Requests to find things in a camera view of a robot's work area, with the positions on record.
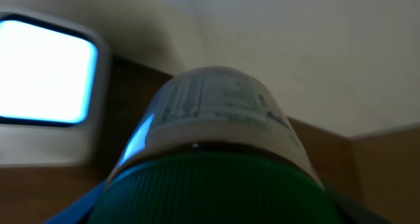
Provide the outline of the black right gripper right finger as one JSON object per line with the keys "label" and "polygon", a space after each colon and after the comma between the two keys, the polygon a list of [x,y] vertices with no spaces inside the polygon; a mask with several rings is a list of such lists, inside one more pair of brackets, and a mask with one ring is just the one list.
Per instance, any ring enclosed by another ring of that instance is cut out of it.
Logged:
{"label": "black right gripper right finger", "polygon": [[390,221],[341,194],[332,184],[325,183],[324,187],[344,224],[391,224]]}

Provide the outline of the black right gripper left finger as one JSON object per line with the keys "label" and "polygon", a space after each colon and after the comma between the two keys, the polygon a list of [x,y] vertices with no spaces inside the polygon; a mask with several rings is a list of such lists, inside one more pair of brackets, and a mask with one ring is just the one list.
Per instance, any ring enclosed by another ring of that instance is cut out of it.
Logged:
{"label": "black right gripper left finger", "polygon": [[104,192],[105,185],[105,181],[99,183],[92,190],[84,194],[82,198],[46,220],[45,224],[87,223],[91,210]]}

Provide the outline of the green lid jar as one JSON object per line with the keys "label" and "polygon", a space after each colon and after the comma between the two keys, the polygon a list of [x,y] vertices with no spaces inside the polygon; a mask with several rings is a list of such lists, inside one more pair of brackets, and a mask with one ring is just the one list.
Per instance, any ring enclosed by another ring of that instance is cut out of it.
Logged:
{"label": "green lid jar", "polygon": [[340,223],[270,91],[228,67],[154,97],[89,223]]}

